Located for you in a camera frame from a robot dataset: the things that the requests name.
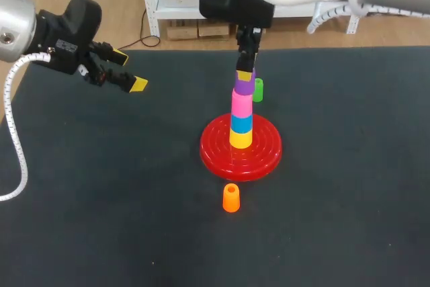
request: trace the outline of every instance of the metal shelf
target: metal shelf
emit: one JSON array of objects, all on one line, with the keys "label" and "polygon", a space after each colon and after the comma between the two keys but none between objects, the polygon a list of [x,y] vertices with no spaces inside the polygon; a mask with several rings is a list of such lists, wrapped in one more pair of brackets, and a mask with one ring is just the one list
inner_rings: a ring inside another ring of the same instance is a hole
[{"label": "metal shelf", "polygon": [[[159,19],[204,19],[198,7],[166,7],[161,0],[145,0],[151,35],[160,36]],[[277,6],[274,17],[316,17],[320,12],[342,6],[342,2],[325,1],[297,6]],[[354,34],[358,26],[358,17],[354,17],[348,27],[348,34]]]},{"label": "metal shelf", "polygon": [[[342,2],[326,2],[321,5],[321,11],[342,6]],[[312,17],[314,15],[315,3],[297,6],[276,6],[275,18],[281,17]],[[204,19],[197,7],[166,7],[161,1],[157,1],[155,11],[157,19]]]}]

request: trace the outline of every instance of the purple ring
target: purple ring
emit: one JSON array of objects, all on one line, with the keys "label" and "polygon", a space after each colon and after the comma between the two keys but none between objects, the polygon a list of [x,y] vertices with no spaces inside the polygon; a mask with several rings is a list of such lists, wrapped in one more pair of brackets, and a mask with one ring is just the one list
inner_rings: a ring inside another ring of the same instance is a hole
[{"label": "purple ring", "polygon": [[234,73],[236,75],[235,82],[234,82],[234,90],[237,94],[240,95],[250,95],[254,94],[255,90],[255,69],[253,71],[251,80],[248,81],[241,81],[238,78],[237,72]]}]

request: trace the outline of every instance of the white cable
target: white cable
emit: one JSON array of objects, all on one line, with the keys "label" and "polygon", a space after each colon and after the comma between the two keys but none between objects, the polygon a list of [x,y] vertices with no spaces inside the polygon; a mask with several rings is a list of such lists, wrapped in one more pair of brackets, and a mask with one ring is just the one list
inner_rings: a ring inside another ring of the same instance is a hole
[{"label": "white cable", "polygon": [[[366,9],[367,13],[389,13],[392,15],[401,15],[401,16],[413,16],[413,17],[420,17],[420,18],[430,18],[430,15],[424,14],[424,13],[417,13],[414,11],[407,11],[407,10],[400,10],[396,8],[389,8],[389,7],[382,7],[377,5],[364,5],[364,9]],[[319,15],[318,17],[312,19],[311,23],[308,26],[308,33],[313,34],[315,33],[316,29],[323,25],[326,21],[341,17],[341,16],[349,16],[352,14],[351,7],[349,5],[340,6],[334,9],[329,10],[326,13],[323,13],[322,15]]]},{"label": "white cable", "polygon": [[11,105],[11,88],[13,78],[16,76],[18,70],[27,62],[32,62],[35,60],[41,60],[44,62],[49,62],[51,56],[46,53],[37,53],[37,54],[29,54],[22,56],[19,60],[15,62],[15,64],[9,70],[6,76],[5,87],[3,90],[3,103],[5,104],[5,116],[7,121],[7,127],[11,133],[11,138],[13,145],[15,146],[15,151],[18,156],[19,166],[21,167],[21,181],[18,187],[9,194],[0,196],[0,202],[10,200],[18,196],[26,187],[28,180],[28,170],[27,170],[27,162],[24,157],[24,152],[22,151],[21,143],[19,141],[18,133],[16,131],[15,122],[13,121],[12,114],[12,105]]}]

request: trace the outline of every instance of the small orange cup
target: small orange cup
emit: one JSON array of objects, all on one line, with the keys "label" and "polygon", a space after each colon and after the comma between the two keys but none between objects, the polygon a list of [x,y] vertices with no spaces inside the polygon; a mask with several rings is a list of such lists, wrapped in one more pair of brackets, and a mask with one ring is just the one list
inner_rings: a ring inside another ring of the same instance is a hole
[{"label": "small orange cup", "polygon": [[241,207],[239,187],[236,184],[227,184],[224,188],[222,207],[230,213],[236,212]]}]

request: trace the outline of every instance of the red circular base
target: red circular base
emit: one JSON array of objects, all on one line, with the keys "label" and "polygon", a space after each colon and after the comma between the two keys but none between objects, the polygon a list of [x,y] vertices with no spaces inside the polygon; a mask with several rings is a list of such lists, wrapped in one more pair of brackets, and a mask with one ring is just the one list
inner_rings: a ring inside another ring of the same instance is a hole
[{"label": "red circular base", "polygon": [[246,149],[230,145],[230,114],[213,120],[203,131],[200,157],[215,175],[233,181],[255,181],[271,173],[282,157],[282,141],[275,126],[253,115],[253,143]]}]

